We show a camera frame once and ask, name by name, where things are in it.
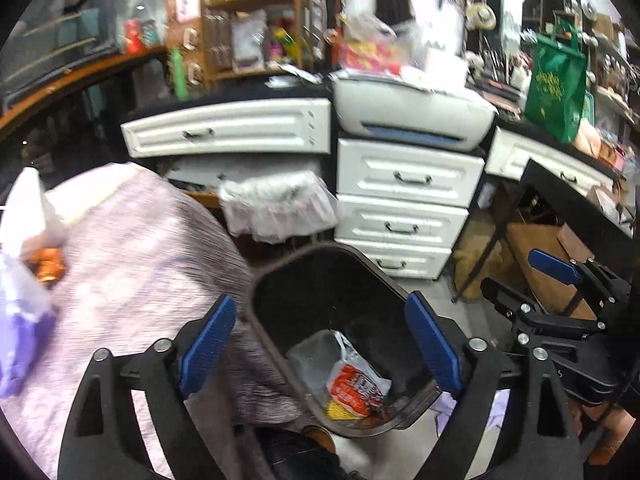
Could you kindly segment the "purple plastic package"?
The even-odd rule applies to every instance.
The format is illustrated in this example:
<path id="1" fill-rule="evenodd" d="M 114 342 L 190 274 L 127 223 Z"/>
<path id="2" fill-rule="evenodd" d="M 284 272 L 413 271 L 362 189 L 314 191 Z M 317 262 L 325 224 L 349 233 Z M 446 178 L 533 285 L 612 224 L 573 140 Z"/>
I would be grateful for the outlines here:
<path id="1" fill-rule="evenodd" d="M 21 391 L 55 321 L 51 297 L 20 260 L 1 254 L 1 397 Z"/>

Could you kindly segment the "white plastic bag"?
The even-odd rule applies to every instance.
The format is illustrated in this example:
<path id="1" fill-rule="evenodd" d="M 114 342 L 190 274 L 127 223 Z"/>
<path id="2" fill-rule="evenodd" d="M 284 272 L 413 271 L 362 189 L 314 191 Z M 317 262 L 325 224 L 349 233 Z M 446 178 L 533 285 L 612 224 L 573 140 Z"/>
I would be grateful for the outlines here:
<path id="1" fill-rule="evenodd" d="M 1 218 L 2 252 L 27 260 L 41 248 L 61 246 L 65 237 L 63 223 L 44 195 L 38 170 L 25 167 L 6 199 Z"/>

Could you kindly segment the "orange juice drink bottle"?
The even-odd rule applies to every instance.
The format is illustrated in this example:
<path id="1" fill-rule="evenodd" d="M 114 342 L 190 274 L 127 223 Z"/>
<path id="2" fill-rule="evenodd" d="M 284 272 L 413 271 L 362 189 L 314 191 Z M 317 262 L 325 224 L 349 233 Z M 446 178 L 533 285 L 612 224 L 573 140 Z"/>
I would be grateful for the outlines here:
<path id="1" fill-rule="evenodd" d="M 37 249 L 28 259 L 27 266 L 37 281 L 45 285 L 58 282 L 66 272 L 63 252 L 59 247 Z"/>

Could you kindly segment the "yellow foam fruit net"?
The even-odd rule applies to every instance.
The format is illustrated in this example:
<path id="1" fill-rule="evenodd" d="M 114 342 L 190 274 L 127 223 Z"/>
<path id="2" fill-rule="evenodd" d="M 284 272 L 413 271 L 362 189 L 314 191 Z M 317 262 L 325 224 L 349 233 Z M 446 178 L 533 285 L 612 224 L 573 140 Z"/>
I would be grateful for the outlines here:
<path id="1" fill-rule="evenodd" d="M 347 408 L 344 408 L 342 404 L 339 404 L 333 400 L 331 400 L 326 407 L 326 416 L 332 420 L 360 420 L 363 419 L 363 416 L 360 414 L 355 414 L 349 411 Z"/>

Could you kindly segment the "dark brown trash bin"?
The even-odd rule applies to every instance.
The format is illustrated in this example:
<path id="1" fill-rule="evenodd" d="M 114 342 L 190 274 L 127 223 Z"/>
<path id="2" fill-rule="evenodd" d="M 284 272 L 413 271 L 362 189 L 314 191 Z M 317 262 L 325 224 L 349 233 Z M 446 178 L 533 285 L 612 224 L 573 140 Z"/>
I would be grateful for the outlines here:
<path id="1" fill-rule="evenodd" d="M 440 395 L 405 320 L 408 294 L 357 249 L 307 246 L 260 270 L 245 317 L 288 388 L 320 426 L 344 438 L 407 429 Z M 332 415 L 330 381 L 361 364 L 366 416 Z"/>

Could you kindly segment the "right white desk drawer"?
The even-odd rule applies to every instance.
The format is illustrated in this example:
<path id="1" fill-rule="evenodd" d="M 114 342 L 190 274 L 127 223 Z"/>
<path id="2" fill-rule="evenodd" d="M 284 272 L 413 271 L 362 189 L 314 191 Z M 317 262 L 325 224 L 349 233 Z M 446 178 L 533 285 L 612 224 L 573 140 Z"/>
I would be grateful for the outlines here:
<path id="1" fill-rule="evenodd" d="M 583 196 L 594 186 L 612 191 L 616 177 L 608 177 L 556 148 L 497 127 L 488 152 L 485 171 L 496 177 L 519 181 L 528 162 L 534 160 Z"/>

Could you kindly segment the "white drawer cabinet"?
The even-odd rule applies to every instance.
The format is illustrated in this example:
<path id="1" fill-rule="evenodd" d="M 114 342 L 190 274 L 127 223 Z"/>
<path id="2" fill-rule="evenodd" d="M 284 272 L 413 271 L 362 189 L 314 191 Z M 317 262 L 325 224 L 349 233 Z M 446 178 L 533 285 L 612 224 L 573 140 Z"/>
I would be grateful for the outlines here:
<path id="1" fill-rule="evenodd" d="M 341 139 L 334 240 L 394 278 L 436 280 L 468 220 L 484 166 L 469 154 Z"/>

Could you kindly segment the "green shopping bag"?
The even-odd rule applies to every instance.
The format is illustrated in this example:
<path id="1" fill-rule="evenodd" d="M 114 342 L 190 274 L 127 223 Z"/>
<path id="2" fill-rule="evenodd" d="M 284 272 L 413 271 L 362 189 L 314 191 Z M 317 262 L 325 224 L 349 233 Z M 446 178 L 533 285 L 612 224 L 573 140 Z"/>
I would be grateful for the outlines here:
<path id="1" fill-rule="evenodd" d="M 524 115 L 560 143 L 572 144 L 582 120 L 588 60 L 573 25 L 560 21 L 554 31 L 570 43 L 537 36 Z"/>

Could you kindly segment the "white printer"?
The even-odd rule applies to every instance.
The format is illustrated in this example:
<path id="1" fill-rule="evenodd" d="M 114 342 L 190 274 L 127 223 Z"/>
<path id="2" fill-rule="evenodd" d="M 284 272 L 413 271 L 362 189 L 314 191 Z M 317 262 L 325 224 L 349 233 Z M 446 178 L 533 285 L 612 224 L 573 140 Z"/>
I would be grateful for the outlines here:
<path id="1" fill-rule="evenodd" d="M 360 138 L 475 150 L 494 123 L 496 108 L 477 92 L 446 90 L 424 80 L 338 70 L 330 76 L 343 131 Z"/>

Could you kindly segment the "white wide desk drawer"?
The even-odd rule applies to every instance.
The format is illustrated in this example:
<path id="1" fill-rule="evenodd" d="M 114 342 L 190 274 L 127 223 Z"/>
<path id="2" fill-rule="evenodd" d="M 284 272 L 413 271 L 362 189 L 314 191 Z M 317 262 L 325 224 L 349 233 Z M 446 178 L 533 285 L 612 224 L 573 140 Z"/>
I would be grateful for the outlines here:
<path id="1" fill-rule="evenodd" d="M 270 99 L 186 108 L 122 124 L 133 158 L 222 153 L 328 154 L 327 99 Z"/>

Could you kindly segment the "green bottle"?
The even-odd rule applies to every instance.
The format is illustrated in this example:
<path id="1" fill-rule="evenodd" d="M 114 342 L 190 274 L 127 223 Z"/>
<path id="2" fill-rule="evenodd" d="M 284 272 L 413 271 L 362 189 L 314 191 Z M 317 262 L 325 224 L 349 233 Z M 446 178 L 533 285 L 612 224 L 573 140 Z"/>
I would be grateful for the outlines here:
<path id="1" fill-rule="evenodd" d="M 184 66 L 180 49 L 175 46 L 170 50 L 171 81 L 174 93 L 179 101 L 189 99 L 189 89 L 184 76 Z"/>

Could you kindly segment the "wooden shelf rack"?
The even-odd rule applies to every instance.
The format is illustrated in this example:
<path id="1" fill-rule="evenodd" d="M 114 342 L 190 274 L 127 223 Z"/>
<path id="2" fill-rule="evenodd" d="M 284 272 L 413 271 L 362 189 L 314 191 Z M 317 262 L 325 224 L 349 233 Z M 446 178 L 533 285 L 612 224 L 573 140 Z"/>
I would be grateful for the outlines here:
<path id="1" fill-rule="evenodd" d="M 200 0 L 204 82 L 310 72 L 314 0 Z"/>

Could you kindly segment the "red tin can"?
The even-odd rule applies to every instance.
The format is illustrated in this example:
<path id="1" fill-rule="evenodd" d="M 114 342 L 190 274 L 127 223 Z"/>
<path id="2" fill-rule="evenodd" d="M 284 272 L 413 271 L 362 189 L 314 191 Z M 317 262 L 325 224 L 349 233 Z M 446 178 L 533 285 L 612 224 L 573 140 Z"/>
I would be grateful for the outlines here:
<path id="1" fill-rule="evenodd" d="M 125 51 L 128 54 L 138 54 L 144 50 L 139 20 L 129 20 L 124 24 Z"/>

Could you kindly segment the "glass display case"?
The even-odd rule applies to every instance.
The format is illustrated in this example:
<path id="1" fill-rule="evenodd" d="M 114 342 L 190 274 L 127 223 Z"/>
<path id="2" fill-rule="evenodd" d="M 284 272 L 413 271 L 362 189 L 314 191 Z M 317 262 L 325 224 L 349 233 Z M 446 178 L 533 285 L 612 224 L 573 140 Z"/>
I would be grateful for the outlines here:
<path id="1" fill-rule="evenodd" d="M 32 0 L 1 47 L 1 109 L 119 51 L 116 0 Z"/>

